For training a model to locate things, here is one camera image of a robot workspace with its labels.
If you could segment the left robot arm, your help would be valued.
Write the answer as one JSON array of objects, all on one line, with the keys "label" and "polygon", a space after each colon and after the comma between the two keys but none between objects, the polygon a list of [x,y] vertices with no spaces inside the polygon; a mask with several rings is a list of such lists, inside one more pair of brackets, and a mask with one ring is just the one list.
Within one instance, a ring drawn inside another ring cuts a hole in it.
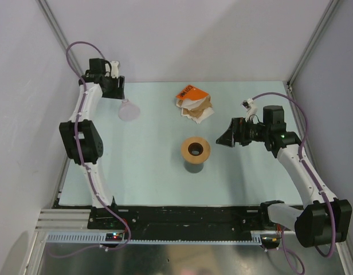
[{"label": "left robot arm", "polygon": [[77,164],[89,187],[92,206],[98,209],[114,204],[101,165],[103,140],[93,121],[101,98],[123,100],[124,76],[119,62],[102,58],[89,60],[89,69],[79,79],[79,98],[68,121],[59,131],[69,159]]}]

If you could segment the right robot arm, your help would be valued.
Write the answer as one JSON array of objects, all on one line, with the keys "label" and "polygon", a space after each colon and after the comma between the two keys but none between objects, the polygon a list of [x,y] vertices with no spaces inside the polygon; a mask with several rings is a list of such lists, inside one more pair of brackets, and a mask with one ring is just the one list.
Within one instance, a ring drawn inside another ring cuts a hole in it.
[{"label": "right robot arm", "polygon": [[283,107],[265,106],[263,121],[254,123],[256,106],[251,100],[242,105],[247,110],[246,116],[233,118],[216,143],[227,147],[264,143],[289,174],[303,204],[299,210],[282,201],[262,203],[264,211],[258,215],[259,225],[266,230],[277,224],[284,226],[295,232],[305,248],[344,242],[352,215],[351,204],[338,199],[320,179],[302,147],[302,140],[295,132],[287,131]]}]

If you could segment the pink glass dripper cone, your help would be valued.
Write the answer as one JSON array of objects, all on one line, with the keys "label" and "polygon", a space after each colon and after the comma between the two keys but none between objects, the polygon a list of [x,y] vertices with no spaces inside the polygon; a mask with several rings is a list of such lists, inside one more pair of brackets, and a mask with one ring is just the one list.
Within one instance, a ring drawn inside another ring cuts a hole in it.
[{"label": "pink glass dripper cone", "polygon": [[130,122],[137,119],[140,115],[140,108],[129,101],[129,99],[124,99],[121,101],[121,105],[118,110],[118,117],[120,120],[125,122]]}]

